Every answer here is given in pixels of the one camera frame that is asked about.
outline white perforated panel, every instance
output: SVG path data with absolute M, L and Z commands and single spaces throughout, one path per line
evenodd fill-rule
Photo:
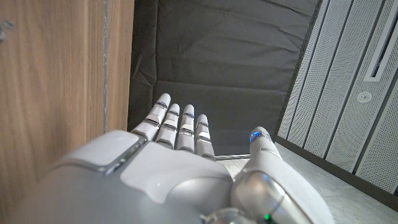
M 279 127 L 278 136 L 287 139 L 287 134 L 289 133 L 290 124 L 292 123 L 294 111 L 296 110 L 297 102 L 299 101 L 301 90 L 303 88 L 305 77 L 307 76 L 308 67 L 310 66 L 312 54 L 317 44 L 319 31 L 322 26 L 323 18 L 326 13 L 329 0 L 324 0 L 321 7 L 319 8 L 319 13 L 317 20 L 315 21 L 314 27 L 312 29 L 310 40 L 308 41 L 307 49 L 305 50 L 303 60 L 298 70 L 298 74 L 293 86 L 293 90 L 290 94 L 289 101 L 286 106 L 284 117 Z
M 323 157 L 356 75 L 381 1 L 355 0 L 341 35 L 304 149 Z
M 329 3 L 287 138 L 300 147 L 303 147 L 308 133 L 350 5 L 351 0 L 334 0 Z
M 392 7 L 393 0 L 387 0 L 381 12 L 379 22 L 373 33 L 368 51 L 359 70 L 346 107 L 341 116 L 335 136 L 331 142 L 326 160 L 352 172 L 366 138 L 387 93 L 398 63 L 398 44 L 396 43 L 386 69 L 379 82 L 364 82 L 366 71 L 372 59 L 381 32 Z M 361 103 L 357 97 L 362 92 L 372 94 L 371 101 Z
M 398 186 L 398 83 L 355 175 L 392 194 Z

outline round button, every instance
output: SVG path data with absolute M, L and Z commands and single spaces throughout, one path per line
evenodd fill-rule
M 360 103 L 367 103 L 372 100 L 372 94 L 370 92 L 362 92 L 362 93 L 358 94 L 356 99 Z

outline robotic hand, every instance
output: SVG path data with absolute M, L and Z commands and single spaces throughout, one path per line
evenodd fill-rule
M 170 101 L 163 94 L 132 133 L 111 131 L 66 155 L 10 223 L 334 223 L 264 128 L 252 131 L 251 159 L 233 182 L 215 162 L 207 117 L 194 127 L 188 105 L 178 130 Z

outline wooden cabinet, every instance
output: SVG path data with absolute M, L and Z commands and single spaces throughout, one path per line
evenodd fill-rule
M 0 222 L 68 151 L 126 129 L 133 0 L 3 0 Z

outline gray fabric backdrop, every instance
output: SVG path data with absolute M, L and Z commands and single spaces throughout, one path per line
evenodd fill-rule
M 317 0 L 136 0 L 128 129 L 162 93 L 209 119 L 216 155 L 271 135 Z

